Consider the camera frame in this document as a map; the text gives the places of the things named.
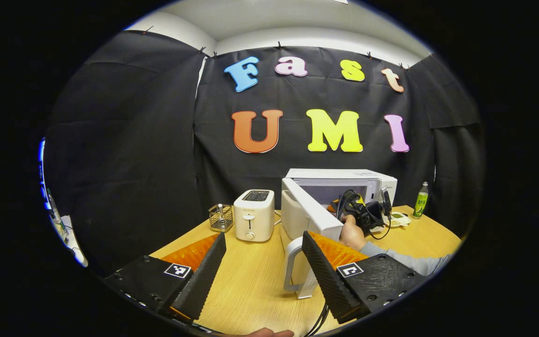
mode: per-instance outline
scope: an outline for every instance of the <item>yellow letter m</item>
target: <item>yellow letter m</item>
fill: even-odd
[[[306,115],[311,118],[312,124],[312,142],[307,147],[309,151],[323,152],[328,146],[323,142],[323,136],[326,136],[328,144],[332,151],[338,149],[340,140],[344,137],[342,146],[344,152],[361,152],[363,145],[359,143],[359,132],[357,130],[357,119],[359,115],[353,111],[343,111],[334,124],[328,114],[322,109],[308,110]]]

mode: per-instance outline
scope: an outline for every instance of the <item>metal utensil holder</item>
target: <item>metal utensil holder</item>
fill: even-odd
[[[209,224],[211,230],[227,232],[234,224],[234,206],[218,204],[209,209]]]

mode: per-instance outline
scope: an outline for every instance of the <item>orange letter u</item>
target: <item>orange letter u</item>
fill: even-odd
[[[283,113],[280,110],[266,110],[261,116],[267,119],[267,136],[262,141],[251,139],[251,122],[257,116],[254,111],[238,111],[233,113],[234,145],[249,154],[261,154],[273,149],[278,143],[278,120]]]

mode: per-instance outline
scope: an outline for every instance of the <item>black curtain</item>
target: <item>black curtain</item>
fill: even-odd
[[[98,275],[201,221],[192,124],[203,57],[173,38],[124,31],[58,98],[45,137],[45,183]]]
[[[421,60],[408,74],[425,105],[436,149],[436,181],[425,214],[462,237],[481,206],[485,128],[477,104],[440,55]]]
[[[224,72],[249,56],[255,64],[258,83],[236,92],[236,83]],[[296,56],[306,61],[304,77],[280,75],[274,67],[278,59]],[[362,66],[363,81],[349,81],[341,73],[341,60]],[[390,68],[405,88],[396,92],[380,71]],[[206,60],[197,89],[195,105],[195,158],[202,208],[215,203],[231,204],[245,190],[264,188],[277,194],[280,209],[280,181],[290,168],[369,169],[398,179],[394,205],[415,205],[423,181],[434,178],[434,140],[424,102],[400,66],[350,51],[320,47],[268,47],[236,51]],[[260,154],[240,151],[233,142],[236,111],[255,111],[252,139],[266,136],[264,110],[283,112],[276,147]],[[323,109],[336,123],[345,110],[359,114],[357,120],[362,152],[311,152],[312,122],[309,109]],[[408,152],[392,152],[392,136],[384,115],[399,115]]]

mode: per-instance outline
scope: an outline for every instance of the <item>microwave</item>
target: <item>microwave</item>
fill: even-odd
[[[355,169],[292,168],[282,179],[282,226],[284,248],[284,290],[295,292],[298,299],[311,297],[317,280],[302,254],[304,231],[315,232],[338,241],[342,222],[327,210],[329,203],[345,190],[361,194],[365,203],[381,200],[386,188],[391,202],[396,194],[396,178],[374,171]]]

